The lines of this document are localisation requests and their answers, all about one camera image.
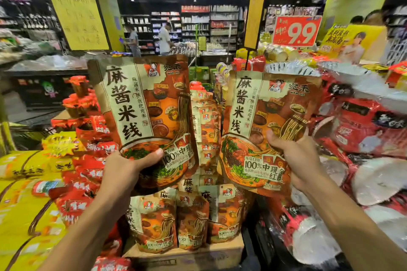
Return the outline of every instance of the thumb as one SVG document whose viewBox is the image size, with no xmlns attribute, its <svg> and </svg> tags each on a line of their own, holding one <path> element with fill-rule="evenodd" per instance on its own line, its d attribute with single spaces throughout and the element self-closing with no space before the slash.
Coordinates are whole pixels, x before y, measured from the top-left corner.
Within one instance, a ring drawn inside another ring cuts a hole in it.
<svg viewBox="0 0 407 271">
<path fill-rule="evenodd" d="M 155 150 L 154 152 L 150 152 L 142 159 L 134 161 L 134 166 L 138 171 L 143 170 L 146 167 L 150 167 L 154 164 L 157 164 L 159 160 L 162 159 L 164 156 L 164 150 L 161 148 Z"/>
<path fill-rule="evenodd" d="M 287 148 L 288 146 L 287 145 L 288 141 L 279 138 L 277 135 L 274 134 L 272 130 L 267 130 L 266 137 L 269 144 L 273 147 L 277 147 L 279 149 L 284 150 L 284 148 Z"/>
</svg>

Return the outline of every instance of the red price sign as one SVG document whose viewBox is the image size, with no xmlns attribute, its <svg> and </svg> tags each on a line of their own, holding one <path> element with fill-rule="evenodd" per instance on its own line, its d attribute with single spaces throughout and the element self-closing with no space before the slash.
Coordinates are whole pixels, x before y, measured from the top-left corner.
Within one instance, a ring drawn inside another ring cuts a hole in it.
<svg viewBox="0 0 407 271">
<path fill-rule="evenodd" d="M 321 16 L 277 17 L 273 44 L 287 46 L 312 46 L 321 25 Z"/>
</svg>

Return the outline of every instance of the price label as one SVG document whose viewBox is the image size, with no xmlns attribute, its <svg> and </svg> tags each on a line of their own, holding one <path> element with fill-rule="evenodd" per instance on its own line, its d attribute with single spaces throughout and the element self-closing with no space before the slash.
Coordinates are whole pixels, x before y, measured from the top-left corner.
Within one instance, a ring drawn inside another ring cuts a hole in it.
<svg viewBox="0 0 407 271">
<path fill-rule="evenodd" d="M 321 25 L 321 16 L 281 16 L 274 26 L 273 44 L 312 46 Z"/>
</svg>

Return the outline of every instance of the hand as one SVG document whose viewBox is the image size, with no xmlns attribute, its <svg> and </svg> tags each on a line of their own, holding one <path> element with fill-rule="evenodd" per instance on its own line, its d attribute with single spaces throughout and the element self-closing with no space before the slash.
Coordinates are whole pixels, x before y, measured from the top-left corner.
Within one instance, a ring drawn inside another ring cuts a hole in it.
<svg viewBox="0 0 407 271">
<path fill-rule="evenodd" d="M 106 158 L 103 180 L 96 199 L 107 203 L 112 211 L 121 217 L 129 207 L 130 193 L 138 181 L 140 171 L 161 160 L 162 149 L 149 153 L 142 159 L 129 160 L 115 151 Z"/>
<path fill-rule="evenodd" d="M 296 189 L 304 192 L 321 177 L 329 179 L 328 174 L 321 167 L 312 137 L 304 135 L 294 142 L 280 139 L 272 130 L 268 130 L 266 136 L 271 146 L 284 152 L 284 158 L 291 168 L 291 182 Z"/>
</svg>

